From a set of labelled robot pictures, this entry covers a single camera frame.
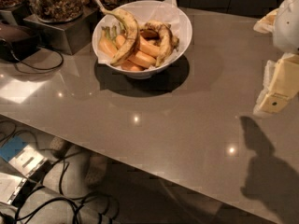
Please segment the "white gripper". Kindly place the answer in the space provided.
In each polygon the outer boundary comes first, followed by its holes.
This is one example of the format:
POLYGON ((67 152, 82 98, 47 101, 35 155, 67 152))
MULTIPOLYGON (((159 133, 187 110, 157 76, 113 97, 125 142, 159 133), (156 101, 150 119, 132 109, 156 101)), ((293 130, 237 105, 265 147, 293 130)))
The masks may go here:
POLYGON ((263 89, 253 114, 267 118, 282 111, 299 92, 299 0, 284 0, 258 20, 253 30, 273 31, 273 45, 285 52, 276 62, 268 60, 263 73, 263 89))

